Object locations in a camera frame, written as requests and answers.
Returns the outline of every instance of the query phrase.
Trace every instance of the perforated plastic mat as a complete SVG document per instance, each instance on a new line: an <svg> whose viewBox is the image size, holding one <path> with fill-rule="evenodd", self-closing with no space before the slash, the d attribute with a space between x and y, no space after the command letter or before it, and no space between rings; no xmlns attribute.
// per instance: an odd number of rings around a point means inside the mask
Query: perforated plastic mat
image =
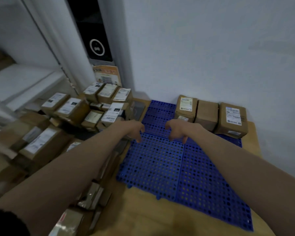
<svg viewBox="0 0 295 236"><path fill-rule="evenodd" d="M208 156L192 140L170 142L165 123L174 118L175 104L152 100L142 123L143 142L131 142L117 180L150 192L244 230L253 231L251 210L231 189ZM218 136L242 147L241 139Z"/></svg>

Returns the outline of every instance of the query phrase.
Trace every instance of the human arm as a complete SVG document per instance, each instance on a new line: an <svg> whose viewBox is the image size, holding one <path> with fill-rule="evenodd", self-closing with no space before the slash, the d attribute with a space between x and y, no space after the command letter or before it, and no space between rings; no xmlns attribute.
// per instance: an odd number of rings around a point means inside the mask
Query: human arm
<svg viewBox="0 0 295 236"><path fill-rule="evenodd" d="M273 230L295 235L295 178L267 161L205 130L200 124L170 120L170 140L192 138L232 189Z"/></svg>
<svg viewBox="0 0 295 236"><path fill-rule="evenodd" d="M31 235L48 235L69 204L98 174L125 135L141 141L144 125L117 121L60 155L0 198L0 209L16 214Z"/></svg>

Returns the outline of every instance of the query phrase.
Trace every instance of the black sleeve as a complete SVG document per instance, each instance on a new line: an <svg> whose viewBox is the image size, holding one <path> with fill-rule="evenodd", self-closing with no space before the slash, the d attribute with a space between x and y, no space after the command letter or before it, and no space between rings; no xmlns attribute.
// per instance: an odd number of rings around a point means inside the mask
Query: black sleeve
<svg viewBox="0 0 295 236"><path fill-rule="evenodd" d="M0 235L30 236L26 225L12 212L0 210Z"/></svg>

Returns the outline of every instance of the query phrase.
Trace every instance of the circular icon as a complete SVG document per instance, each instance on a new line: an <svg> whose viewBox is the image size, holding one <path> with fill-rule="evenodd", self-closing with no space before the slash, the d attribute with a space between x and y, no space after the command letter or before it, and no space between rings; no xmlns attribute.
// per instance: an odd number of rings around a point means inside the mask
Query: circular icon
<svg viewBox="0 0 295 236"><path fill-rule="evenodd" d="M98 56L102 56L105 54L105 48L103 44L97 39L92 39L90 41L90 49L94 52L94 54Z"/></svg>

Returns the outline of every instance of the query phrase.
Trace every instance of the wooden floor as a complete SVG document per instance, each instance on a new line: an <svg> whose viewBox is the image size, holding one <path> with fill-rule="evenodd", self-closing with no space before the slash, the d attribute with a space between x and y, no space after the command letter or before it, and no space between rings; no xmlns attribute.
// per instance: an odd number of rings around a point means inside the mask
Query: wooden floor
<svg viewBox="0 0 295 236"><path fill-rule="evenodd" d="M149 101L139 101L145 102L148 107ZM249 122L248 126L249 133L242 138L243 148L261 157L255 125ZM129 146L121 155L121 162ZM157 200L154 195L135 187L128 189L125 184L116 181L117 172L118 169L107 183L113 196L103 210L93 235L274 235L255 212L252 212L254 232L247 232L186 206L165 199Z"/></svg>

